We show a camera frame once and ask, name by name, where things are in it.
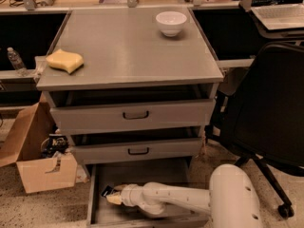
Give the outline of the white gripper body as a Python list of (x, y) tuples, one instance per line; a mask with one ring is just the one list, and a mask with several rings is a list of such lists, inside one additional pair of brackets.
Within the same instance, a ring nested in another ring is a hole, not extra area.
[(121, 191), (122, 203), (126, 206), (144, 207), (146, 205), (143, 197), (143, 187), (137, 184), (129, 184)]

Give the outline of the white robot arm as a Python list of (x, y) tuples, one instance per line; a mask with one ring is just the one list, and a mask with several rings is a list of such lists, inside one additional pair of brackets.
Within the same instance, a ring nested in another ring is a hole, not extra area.
[(232, 164), (218, 166), (207, 189), (132, 183), (114, 187), (105, 198), (116, 205), (137, 206), (153, 217), (173, 204), (208, 215), (213, 228), (263, 228), (257, 192), (247, 174)]

